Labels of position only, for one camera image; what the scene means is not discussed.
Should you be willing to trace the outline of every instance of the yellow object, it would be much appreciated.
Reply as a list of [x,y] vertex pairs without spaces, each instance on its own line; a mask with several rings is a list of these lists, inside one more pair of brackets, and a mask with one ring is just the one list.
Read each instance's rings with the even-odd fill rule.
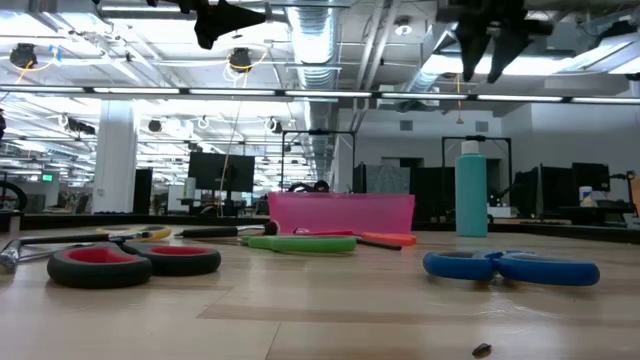
[[152,235],[151,237],[139,239],[135,241],[156,241],[162,240],[167,236],[171,235],[171,228],[168,226],[127,226],[127,225],[117,225],[117,226],[107,226],[103,228],[96,229],[96,233],[98,234],[117,234],[117,233],[138,233],[148,231]]

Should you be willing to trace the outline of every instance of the ceiling duct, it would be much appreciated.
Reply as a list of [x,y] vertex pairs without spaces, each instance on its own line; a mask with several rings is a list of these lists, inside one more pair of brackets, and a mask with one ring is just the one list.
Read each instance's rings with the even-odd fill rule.
[[[292,46],[297,63],[305,65],[325,65],[334,61],[336,55],[336,34],[338,11],[324,7],[290,7],[286,14],[291,24]],[[336,88],[336,71],[329,68],[299,68],[298,81],[303,89],[327,90]],[[337,103],[309,101],[305,104],[305,121],[308,129],[335,130]],[[334,138],[329,139],[333,145]],[[318,179],[322,180],[331,166],[329,154],[332,146],[310,138],[312,156],[316,158]]]

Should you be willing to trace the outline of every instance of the teal bottle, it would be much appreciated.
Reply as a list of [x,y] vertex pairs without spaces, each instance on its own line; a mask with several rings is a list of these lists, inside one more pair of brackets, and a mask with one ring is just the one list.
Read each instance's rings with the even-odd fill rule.
[[462,143],[456,159],[456,233],[487,236],[487,159],[477,141]]

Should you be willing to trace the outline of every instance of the white bottle cap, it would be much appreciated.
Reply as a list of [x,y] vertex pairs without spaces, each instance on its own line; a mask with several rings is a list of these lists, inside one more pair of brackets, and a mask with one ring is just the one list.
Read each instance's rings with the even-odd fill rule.
[[480,144],[478,144],[475,140],[463,141],[462,142],[462,155],[464,154],[479,154],[480,153]]

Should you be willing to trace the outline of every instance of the ceiling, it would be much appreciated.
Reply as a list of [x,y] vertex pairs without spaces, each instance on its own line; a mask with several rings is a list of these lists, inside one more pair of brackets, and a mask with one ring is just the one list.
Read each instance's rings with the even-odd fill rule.
[[[304,2],[272,1],[276,18],[280,16],[282,19],[285,12],[293,8],[291,5],[298,4],[296,1]],[[428,44],[435,35],[428,30],[434,24],[437,9],[434,1],[307,2],[319,4],[320,9],[331,9],[338,16],[335,32],[337,55],[328,65],[314,65],[333,69],[337,74],[334,89],[366,87],[366,81],[361,81],[358,86],[358,79],[370,36],[374,39],[374,46],[369,62],[365,63],[367,71],[363,80],[371,77],[371,89],[402,91],[420,69],[437,74],[430,91],[440,92],[616,95],[628,88],[627,80],[620,74],[584,68],[564,70],[593,43],[590,31],[598,32],[622,15],[635,14],[624,2],[610,2],[604,7],[594,5],[594,18],[588,23],[582,21],[586,13],[573,12],[577,9],[576,2],[531,2],[532,9],[536,11],[531,11],[530,16],[554,19],[557,21],[556,30],[549,38],[536,39],[520,57],[520,68],[514,66],[512,71],[505,71],[495,84],[488,84],[483,74],[474,76],[468,83],[459,82],[452,74],[459,72],[457,69],[460,68],[456,45],[444,55],[430,56]],[[58,0],[56,9],[28,11],[27,3],[26,0],[14,0],[8,5],[0,5],[0,84],[269,89],[303,86],[299,73],[304,72],[305,67],[301,68],[296,57],[300,54],[295,53],[299,48],[294,49],[292,45],[292,30],[283,22],[268,22],[228,33],[219,37],[212,50],[204,50],[198,46],[194,34],[195,16],[183,15],[170,4],[161,4],[154,9],[146,6],[145,1],[109,0],[96,8],[91,1]],[[32,6],[40,3],[40,8],[45,10],[51,6],[46,1],[31,3]],[[240,5],[256,11],[264,11],[265,7],[261,1],[242,1]],[[381,21],[377,28],[373,28],[377,7],[381,8],[378,10]],[[408,17],[412,30],[407,35],[395,32],[395,20],[402,16]],[[34,52],[38,57],[34,67],[36,71],[23,73],[10,62],[10,53],[18,43],[35,45]],[[307,45],[307,49],[301,51],[320,51],[317,44]],[[374,62],[378,47],[380,59]],[[236,48],[250,51],[253,67],[248,73],[236,73],[229,66],[228,56]],[[181,183],[181,179],[186,177],[187,164],[184,160],[188,160],[189,149],[180,139],[187,137],[194,143],[209,141],[209,144],[200,144],[205,151],[257,156],[260,159],[257,189],[277,187],[279,143],[282,139],[281,135],[270,130],[271,121],[280,122],[285,130],[308,130],[312,126],[308,103],[300,100],[179,100],[158,97],[134,101],[141,121],[138,167],[154,167],[156,181],[163,184]],[[99,98],[12,93],[1,102],[7,134],[43,138],[5,142],[3,158],[0,159],[2,168],[10,174],[26,177],[33,174],[21,172],[57,169],[62,170],[62,179],[66,182],[83,184],[91,181],[95,166],[95,137],[81,135],[83,141],[73,141],[78,134],[65,130],[63,125],[72,118],[99,131]],[[335,130],[348,130],[353,118],[352,102],[336,104],[339,111],[327,116],[339,118],[333,122]],[[483,118],[494,123],[515,106],[474,102],[465,103],[464,110],[470,118]],[[442,134],[456,134],[459,128],[455,129],[455,121],[439,120],[457,118],[458,107],[455,101],[430,103],[420,106],[419,112],[402,115],[395,111],[393,102],[383,106],[371,102],[359,135],[384,136],[392,128],[397,130],[399,120],[425,116],[440,124],[438,131]],[[162,122],[161,132],[149,130],[152,120]],[[424,133],[414,131],[401,136],[421,134]],[[295,141],[300,145],[292,146],[287,154],[285,175],[290,176],[286,177],[286,182],[324,178],[328,167],[320,167],[319,157],[324,158],[323,164],[331,162],[332,142],[321,142],[306,135]]]

